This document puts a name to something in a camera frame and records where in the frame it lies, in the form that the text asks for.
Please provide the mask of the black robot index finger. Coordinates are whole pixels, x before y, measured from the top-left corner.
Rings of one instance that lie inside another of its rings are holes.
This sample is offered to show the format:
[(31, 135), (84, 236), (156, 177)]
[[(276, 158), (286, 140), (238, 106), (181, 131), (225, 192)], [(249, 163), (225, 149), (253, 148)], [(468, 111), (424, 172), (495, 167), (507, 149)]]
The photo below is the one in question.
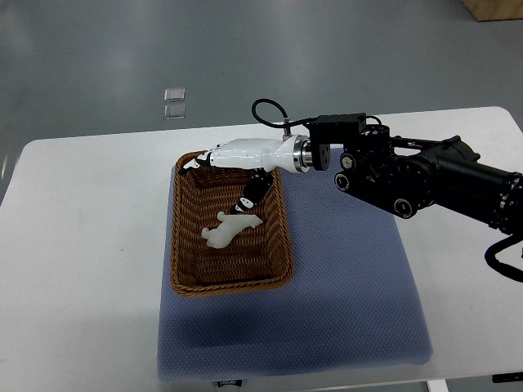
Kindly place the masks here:
[(184, 163), (182, 167), (178, 170), (180, 176), (184, 176), (187, 172), (190, 172), (194, 169), (199, 169), (201, 167), (211, 167), (211, 157), (212, 153), (207, 151), (196, 158), (192, 158), (187, 163)]

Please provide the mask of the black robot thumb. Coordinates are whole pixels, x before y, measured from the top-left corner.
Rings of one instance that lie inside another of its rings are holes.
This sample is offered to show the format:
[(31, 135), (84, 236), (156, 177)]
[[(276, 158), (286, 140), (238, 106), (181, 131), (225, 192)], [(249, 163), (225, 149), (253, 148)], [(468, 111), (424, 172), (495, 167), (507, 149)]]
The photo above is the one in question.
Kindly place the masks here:
[(264, 199), (272, 184), (273, 176), (270, 172), (256, 169), (229, 213), (235, 215), (252, 210)]

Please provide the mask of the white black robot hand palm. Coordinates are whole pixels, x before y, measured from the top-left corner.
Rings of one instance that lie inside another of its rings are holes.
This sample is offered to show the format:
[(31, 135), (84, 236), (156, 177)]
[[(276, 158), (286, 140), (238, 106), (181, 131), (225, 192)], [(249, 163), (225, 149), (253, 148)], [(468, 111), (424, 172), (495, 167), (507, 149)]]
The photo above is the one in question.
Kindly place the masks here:
[(286, 140), (236, 139), (206, 153), (206, 163), (213, 167), (263, 169), (283, 168), (291, 173), (313, 168), (311, 143), (307, 136), (294, 135)]

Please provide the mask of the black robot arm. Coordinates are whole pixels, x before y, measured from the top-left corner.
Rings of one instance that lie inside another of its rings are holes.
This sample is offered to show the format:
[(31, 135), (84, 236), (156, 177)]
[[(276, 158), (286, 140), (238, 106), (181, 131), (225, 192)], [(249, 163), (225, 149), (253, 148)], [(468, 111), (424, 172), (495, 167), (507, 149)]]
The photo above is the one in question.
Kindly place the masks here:
[(279, 125), (276, 139), (236, 139), (205, 151), (178, 172), (201, 167), (253, 170), (234, 214), (259, 204), (272, 184), (271, 171), (325, 171), (331, 147), (340, 144), (342, 170), (334, 177), (339, 190), (403, 219), (433, 204), (448, 208), (506, 234), (487, 248), (485, 261), (499, 274), (520, 282), (522, 271), (499, 261), (497, 255), (522, 240), (522, 175), (479, 162), (459, 136), (417, 140), (391, 136), (388, 126), (367, 114), (304, 118), (308, 135), (294, 135), (294, 122)]

